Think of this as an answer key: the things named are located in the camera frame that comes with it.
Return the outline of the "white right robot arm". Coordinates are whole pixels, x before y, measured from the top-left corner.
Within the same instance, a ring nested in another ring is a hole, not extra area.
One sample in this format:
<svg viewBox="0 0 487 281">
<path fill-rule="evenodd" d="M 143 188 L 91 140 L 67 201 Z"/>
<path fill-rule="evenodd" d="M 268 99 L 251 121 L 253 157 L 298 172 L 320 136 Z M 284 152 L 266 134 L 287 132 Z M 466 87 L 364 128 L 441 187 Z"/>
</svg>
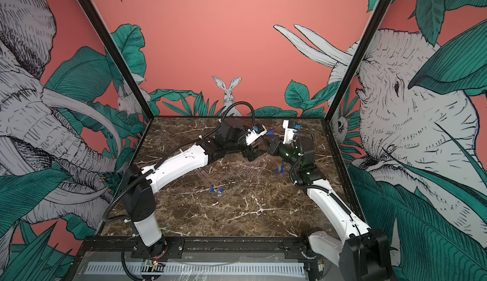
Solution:
<svg viewBox="0 0 487 281">
<path fill-rule="evenodd" d="M 289 172 L 292 184 L 321 209 L 339 236 L 335 239 L 323 231 L 309 234 L 312 253 L 334 264 L 344 280 L 392 280 L 387 236 L 361 220 L 333 190 L 315 163 L 313 139 L 295 136 L 284 141 L 275 135 L 265 135 L 263 143 L 270 155 L 292 166 Z"/>
</svg>

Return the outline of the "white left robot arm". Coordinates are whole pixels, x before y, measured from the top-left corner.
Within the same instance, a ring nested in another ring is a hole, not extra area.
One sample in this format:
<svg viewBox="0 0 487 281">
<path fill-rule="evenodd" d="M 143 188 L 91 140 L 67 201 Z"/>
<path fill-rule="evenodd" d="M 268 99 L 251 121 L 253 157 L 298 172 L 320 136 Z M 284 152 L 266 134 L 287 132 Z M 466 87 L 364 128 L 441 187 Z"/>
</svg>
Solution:
<svg viewBox="0 0 487 281">
<path fill-rule="evenodd" d="M 189 149 L 181 151 L 177 148 L 163 162 L 129 172 L 130 184 L 138 177 L 142 179 L 128 190 L 122 202 L 142 244 L 147 248 L 165 244 L 155 217 L 156 193 L 185 174 L 222 159 L 227 154 L 240 152 L 247 160 L 254 161 L 261 155 L 261 150 L 254 144 L 266 133 L 267 129 L 262 124 L 235 127 L 227 121 L 221 121 L 213 132 L 192 141 Z"/>
</svg>

